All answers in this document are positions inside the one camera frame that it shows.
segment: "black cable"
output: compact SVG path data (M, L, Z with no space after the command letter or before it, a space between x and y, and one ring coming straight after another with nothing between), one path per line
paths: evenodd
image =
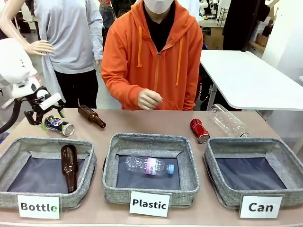
M6 132L17 121L19 113L20 113L21 104L22 104L22 101L15 99L13 113L12 113L9 121L5 125L3 125L3 127L0 128L0 134Z

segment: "brown glass bottle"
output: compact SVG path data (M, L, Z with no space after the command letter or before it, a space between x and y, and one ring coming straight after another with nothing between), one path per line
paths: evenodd
M87 106L81 105L78 108L78 113L88 119L89 122L100 126L102 129L106 127L106 124L99 118L99 115Z
M67 184L67 192L77 189L78 159L74 145L65 145L61 148L61 168Z

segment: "white face mask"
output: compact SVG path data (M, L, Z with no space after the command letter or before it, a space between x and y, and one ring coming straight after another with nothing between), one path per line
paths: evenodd
M174 0L144 0L147 8L156 14L166 12Z

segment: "red can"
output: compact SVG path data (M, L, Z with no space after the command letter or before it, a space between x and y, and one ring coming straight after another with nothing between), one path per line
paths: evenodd
M206 143L209 140L209 132L203 127L202 121L199 119L193 119L190 122L190 128L197 137L199 143Z

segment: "hood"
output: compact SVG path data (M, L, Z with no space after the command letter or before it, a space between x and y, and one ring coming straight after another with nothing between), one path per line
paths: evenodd
M183 8L177 0L174 1L176 4L175 21L171 28L169 38L167 40L167 45L173 45L176 41L181 39L181 37L189 30L192 24L196 22L195 18L189 16L189 12ZM150 37L143 11L143 0L136 4L133 4L130 12L134 18L139 33L141 32L141 38L145 39Z

